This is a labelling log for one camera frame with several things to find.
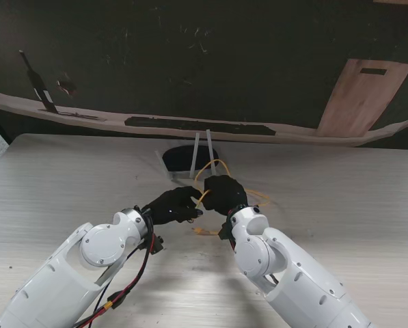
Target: black object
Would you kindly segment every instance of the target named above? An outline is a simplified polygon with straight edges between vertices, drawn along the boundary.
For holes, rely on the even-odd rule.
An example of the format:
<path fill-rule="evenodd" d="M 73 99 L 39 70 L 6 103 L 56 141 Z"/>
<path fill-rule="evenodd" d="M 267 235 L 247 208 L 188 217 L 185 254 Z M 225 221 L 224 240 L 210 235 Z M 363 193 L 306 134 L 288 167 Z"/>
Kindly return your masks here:
<path fill-rule="evenodd" d="M 228 124 L 228 123 L 216 123 L 216 122 L 201 122 L 201 121 L 184 121 L 173 120 L 165 118 L 141 118 L 133 116 L 127 118 L 124 121 L 126 126 L 147 126 L 150 128 L 176 128 L 178 130 L 186 131 L 205 131 L 212 130 L 213 132 L 224 132 L 232 134 L 244 134 L 244 135 L 275 135 L 275 131 L 268 128 L 265 125 L 248 125 L 247 123 L 241 124 Z"/>
<path fill-rule="evenodd" d="M 200 217 L 203 212 L 196 209 L 191 198 L 199 199 L 201 193 L 193 187 L 179 187 L 164 192 L 153 202 L 142 208 L 145 213 L 150 210 L 150 217 L 154 225 L 171 221 L 183 222 Z"/>
<path fill-rule="evenodd" d="M 225 223 L 222 224 L 222 229 L 219 231 L 218 235 L 221 240 L 230 240 L 234 242 L 234 236 L 232 235 L 232 218 L 237 212 L 244 209 L 245 205 L 238 205 L 228 213 Z"/>
<path fill-rule="evenodd" d="M 154 254 L 156 254 L 156 253 L 158 253 L 158 252 L 160 252 L 160 251 L 162 251 L 163 249 L 164 249 L 164 247 L 163 247 L 163 243 L 164 243 L 164 240 L 160 237 L 160 236 L 156 236 L 156 235 L 154 235 L 154 238 L 155 238 L 155 240 L 154 240 L 154 246 L 152 247 L 152 249 L 150 250 L 150 253 L 152 254 L 152 255 L 154 255 Z M 148 244 L 148 241 L 147 240 L 145 240 L 144 242 L 142 242 L 140 245 L 138 245 L 137 246 L 137 248 L 138 249 L 140 249 L 140 250 L 142 250 L 142 249 L 145 249 L 145 248 L 147 248 L 147 247 L 149 247 L 150 245 Z"/>
<path fill-rule="evenodd" d="M 230 176 L 211 176 L 205 179 L 204 189 L 210 190 L 202 200 L 207 210 L 228 215 L 228 212 L 238 205 L 247 206 L 247 196 L 243 186 Z"/>
<path fill-rule="evenodd" d="M 107 298 L 108 302 L 114 301 L 114 299 L 115 299 L 117 296 L 119 296 L 119 294 L 120 294 L 121 292 L 122 292 L 122 291 L 119 290 L 118 292 L 115 292 L 115 293 L 109 295 L 108 298 Z M 121 305 L 121 304 L 123 303 L 123 301 L 124 301 L 125 298 L 126 298 L 126 294 L 123 294 L 117 301 L 114 302 L 112 308 L 115 309 L 116 307 L 118 307 L 119 305 Z"/>
<path fill-rule="evenodd" d="M 163 154 L 163 161 L 169 172 L 190 171 L 194 148 L 194 145 L 180 146 L 171 148 L 165 152 Z M 213 156 L 214 159 L 219 159 L 219 154 L 217 154 L 214 148 Z M 202 169 L 210 160 L 208 146 L 198 146 L 195 169 Z"/>
<path fill-rule="evenodd" d="M 37 94 L 38 98 L 42 101 L 44 107 L 46 107 L 46 111 L 58 114 L 58 111 L 56 110 L 56 107 L 52 102 L 49 91 L 47 91 L 46 85 L 41 79 L 41 76 L 32 69 L 31 64 L 27 60 L 26 55 L 22 50 L 20 50 L 20 55 L 27 66 L 27 76 L 31 81 L 33 90 Z"/>

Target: rectangular slot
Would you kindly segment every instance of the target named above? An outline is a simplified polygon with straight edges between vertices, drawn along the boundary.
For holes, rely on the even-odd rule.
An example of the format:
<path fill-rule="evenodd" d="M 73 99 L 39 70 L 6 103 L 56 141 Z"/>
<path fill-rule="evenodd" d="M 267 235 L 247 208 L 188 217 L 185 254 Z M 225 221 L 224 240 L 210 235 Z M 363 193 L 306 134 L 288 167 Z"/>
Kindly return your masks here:
<path fill-rule="evenodd" d="M 384 75 L 386 74 L 387 70 L 383 68 L 362 68 L 360 72 L 363 74 Z"/>

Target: wooden table surface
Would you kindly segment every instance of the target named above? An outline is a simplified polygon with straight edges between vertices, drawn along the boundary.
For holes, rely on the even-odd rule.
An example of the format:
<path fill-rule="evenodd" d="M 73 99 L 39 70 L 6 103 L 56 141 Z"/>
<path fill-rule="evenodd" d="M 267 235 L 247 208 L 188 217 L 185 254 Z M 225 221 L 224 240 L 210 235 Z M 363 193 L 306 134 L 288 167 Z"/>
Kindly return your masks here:
<path fill-rule="evenodd" d="M 191 185 L 166 179 L 154 151 L 192 143 L 20 136 L 0 160 L 0 313 L 75 228 Z M 271 196 L 262 209 L 271 225 L 338 276 L 370 320 L 408 328 L 408 151 L 214 147 L 240 183 Z M 157 226 L 165 249 L 150 257 L 126 301 L 93 327 L 287 327 L 238 271 L 229 244 L 192 230 L 218 230 L 223 220 L 204 213 L 192 224 Z M 108 295 L 133 279 L 142 258 L 137 252 L 126 263 Z"/>

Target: dark wall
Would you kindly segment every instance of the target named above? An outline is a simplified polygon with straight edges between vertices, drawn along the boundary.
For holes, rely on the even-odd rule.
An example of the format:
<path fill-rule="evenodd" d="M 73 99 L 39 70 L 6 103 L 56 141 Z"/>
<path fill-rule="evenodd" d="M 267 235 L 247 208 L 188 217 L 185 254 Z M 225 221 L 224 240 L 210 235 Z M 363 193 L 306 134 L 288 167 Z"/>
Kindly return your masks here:
<path fill-rule="evenodd" d="M 57 105 L 316 128 L 348 58 L 408 63 L 408 5 L 0 1 L 0 92 L 35 99 L 19 49 Z M 374 128 L 407 118 L 408 79 Z"/>

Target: white plastic casing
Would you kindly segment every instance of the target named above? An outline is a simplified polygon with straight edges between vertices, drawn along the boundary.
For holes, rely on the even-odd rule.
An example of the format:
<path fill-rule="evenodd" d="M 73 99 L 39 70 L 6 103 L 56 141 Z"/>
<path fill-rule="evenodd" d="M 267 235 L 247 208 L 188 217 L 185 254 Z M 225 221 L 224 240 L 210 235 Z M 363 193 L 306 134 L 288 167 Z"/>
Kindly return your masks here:
<path fill-rule="evenodd" d="M 231 218 L 240 270 L 292 328 L 375 328 L 344 286 L 257 208 Z M 283 273 L 278 284 L 265 275 Z"/>
<path fill-rule="evenodd" d="M 123 234 L 115 231 L 113 225 L 103 230 L 93 228 L 92 224 L 86 223 L 76 229 L 17 290 L 0 317 L 0 328 L 71 328 L 123 267 L 126 256 L 123 254 L 121 244 L 119 244 L 120 250 L 117 250 L 116 244 L 129 240 L 136 245 L 146 234 L 143 219 L 137 219 L 138 212 L 134 210 L 124 210 L 124 212 L 116 213 L 114 216 L 114 224 L 124 230 Z M 131 222 L 136 222 L 137 225 L 132 227 L 128 224 Z M 91 236 L 93 245 L 97 247 L 108 246 L 107 241 L 114 244 L 107 247 L 107 252 L 101 252 L 101 256 L 98 257 L 100 260 L 103 256 L 111 254 L 110 257 L 106 256 L 110 263 L 109 267 L 96 282 L 80 275 L 66 260 L 72 247 L 90 244 L 82 241 L 88 235 Z M 96 263 L 97 259 L 94 252 L 95 250 L 90 248 L 86 251 L 87 258 L 92 259 L 92 263 Z"/>
<path fill-rule="evenodd" d="M 136 246 L 146 235 L 140 214 L 129 208 L 123 212 L 114 215 L 113 224 L 97 225 L 83 237 L 80 250 L 90 265 L 111 265 L 122 256 L 125 244 Z"/>

